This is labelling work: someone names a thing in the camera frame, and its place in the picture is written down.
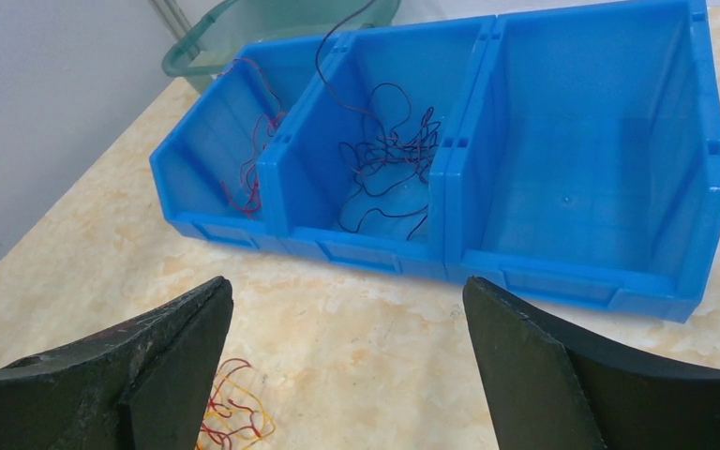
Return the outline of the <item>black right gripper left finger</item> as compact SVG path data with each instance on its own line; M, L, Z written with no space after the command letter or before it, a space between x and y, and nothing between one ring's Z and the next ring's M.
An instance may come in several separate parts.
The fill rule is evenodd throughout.
M233 315L214 277L0 368L0 449L192 449Z

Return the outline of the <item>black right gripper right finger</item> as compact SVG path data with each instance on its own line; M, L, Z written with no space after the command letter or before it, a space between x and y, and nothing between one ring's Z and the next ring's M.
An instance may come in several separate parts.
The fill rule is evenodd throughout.
M501 449L720 449L720 368L626 346L481 277L462 300Z

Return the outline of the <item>blue three-compartment plastic bin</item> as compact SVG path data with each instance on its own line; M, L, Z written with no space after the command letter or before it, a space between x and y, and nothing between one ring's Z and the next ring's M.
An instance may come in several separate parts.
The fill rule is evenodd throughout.
M682 323L720 238L707 6L353 31L290 99L236 58L149 162L188 237Z

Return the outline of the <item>teal transparent plastic tub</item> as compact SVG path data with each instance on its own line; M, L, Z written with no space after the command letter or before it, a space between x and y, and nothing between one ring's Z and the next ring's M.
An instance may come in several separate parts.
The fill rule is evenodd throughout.
M392 23L399 1L223 1L165 54L162 69L199 93L236 58L255 63L274 91L296 98L344 35Z

